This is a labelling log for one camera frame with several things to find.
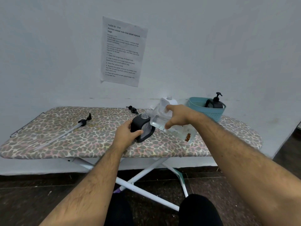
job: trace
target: black pants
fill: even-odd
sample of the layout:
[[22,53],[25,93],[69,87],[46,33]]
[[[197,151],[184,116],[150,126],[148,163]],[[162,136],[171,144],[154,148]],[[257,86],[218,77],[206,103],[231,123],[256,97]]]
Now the black pants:
[[[104,226],[133,226],[133,215],[123,193],[113,194],[108,208]],[[179,226],[223,225],[222,220],[208,198],[190,194],[181,203],[179,209]]]

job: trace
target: metal wire rest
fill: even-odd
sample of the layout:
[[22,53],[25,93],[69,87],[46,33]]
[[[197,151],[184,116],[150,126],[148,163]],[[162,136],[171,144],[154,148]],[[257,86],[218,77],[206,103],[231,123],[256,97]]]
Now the metal wire rest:
[[17,133],[18,131],[20,131],[21,129],[23,129],[25,126],[27,126],[30,122],[34,121],[36,118],[38,118],[39,116],[41,116],[44,112],[42,112],[40,115],[38,115],[37,117],[33,118],[31,121],[29,121],[27,124],[25,124],[24,126],[22,126],[21,128],[19,128],[17,131],[13,132],[9,137],[11,138],[13,136],[13,134]]

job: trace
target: patterned fabric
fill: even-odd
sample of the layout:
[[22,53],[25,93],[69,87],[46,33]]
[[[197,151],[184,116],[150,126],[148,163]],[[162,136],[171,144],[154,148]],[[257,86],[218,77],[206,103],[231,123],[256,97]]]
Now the patterned fabric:
[[[79,127],[47,147],[33,152],[39,145],[71,129],[89,113],[92,114],[92,120],[86,126]],[[112,144],[116,128],[134,117],[135,114],[127,108],[56,107],[30,122],[6,141],[0,147],[0,156],[8,159],[101,157]],[[245,123],[226,116],[222,116],[219,123],[251,146],[261,149],[261,137]],[[188,144],[159,129],[142,143],[135,142],[123,154],[127,158],[186,156],[211,154],[199,134],[193,143]]]

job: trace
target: person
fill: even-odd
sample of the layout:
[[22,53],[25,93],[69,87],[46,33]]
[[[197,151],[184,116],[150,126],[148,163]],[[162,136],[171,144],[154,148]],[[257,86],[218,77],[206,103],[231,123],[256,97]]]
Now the person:
[[[192,124],[229,183],[264,225],[301,225],[301,181],[296,176],[206,115],[184,105],[166,108],[172,110],[172,118],[165,128]],[[122,153],[142,133],[131,133],[131,122],[117,128],[110,149],[40,225],[134,224],[122,194],[112,196]],[[206,197],[190,194],[180,205],[179,225],[222,225],[222,221]]]

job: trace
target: person's left arm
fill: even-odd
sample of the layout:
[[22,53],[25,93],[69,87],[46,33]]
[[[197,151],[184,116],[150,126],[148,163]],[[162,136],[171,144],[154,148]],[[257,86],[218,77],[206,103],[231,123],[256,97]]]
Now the person's left arm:
[[122,153],[143,133],[142,130],[131,133],[131,122],[117,128],[110,149],[40,225],[104,224]]

